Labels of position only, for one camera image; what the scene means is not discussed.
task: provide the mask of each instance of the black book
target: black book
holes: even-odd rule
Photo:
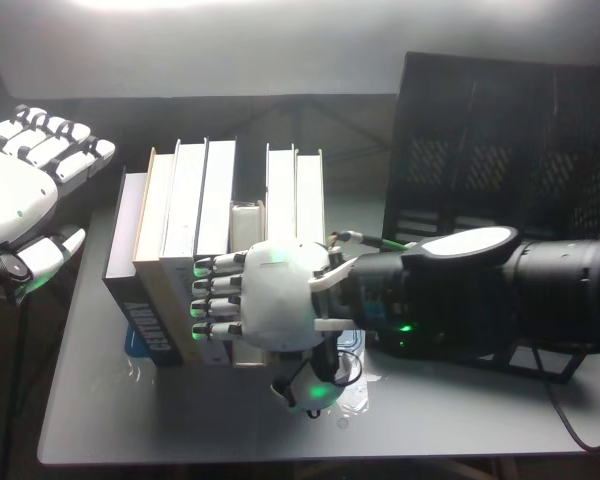
[[[159,367],[181,365],[182,356],[132,262],[146,179],[146,173],[122,176],[115,228],[102,280],[144,344],[153,363]]]

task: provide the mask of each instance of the green wire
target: green wire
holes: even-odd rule
[[[415,245],[415,244],[407,243],[406,245],[402,245],[401,243],[398,243],[398,242],[393,242],[391,240],[385,240],[384,238],[382,239],[382,248],[386,248],[388,250],[397,250],[397,251],[409,250],[411,247],[413,247],[413,245]]]

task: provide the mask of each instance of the robotic arm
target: robotic arm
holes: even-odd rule
[[[57,201],[105,167],[115,146],[86,125],[17,107],[0,123],[0,297],[19,304],[78,250],[85,231],[39,236]]]
[[[345,262],[338,248],[290,240],[196,263],[194,338],[311,351],[272,385],[292,409],[315,416],[357,380],[352,356],[337,351],[343,330],[373,331],[403,358],[477,358],[521,338],[600,353],[600,240],[521,243],[509,227],[405,246],[355,232],[335,239],[396,251]]]

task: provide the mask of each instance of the table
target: table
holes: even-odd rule
[[[16,98],[395,94],[407,51],[600,65],[600,0],[10,0]]]
[[[378,197],[327,197],[327,230],[381,231]],[[573,452],[534,380],[365,353],[365,378],[317,420],[287,413],[271,372],[156,371],[122,349],[126,320],[101,275],[112,210],[91,221],[38,448],[44,464]],[[558,391],[588,443],[600,442],[600,356]]]

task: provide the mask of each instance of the book spine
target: book spine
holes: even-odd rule
[[[113,299],[158,367],[182,365],[183,359],[138,275],[104,279]]]

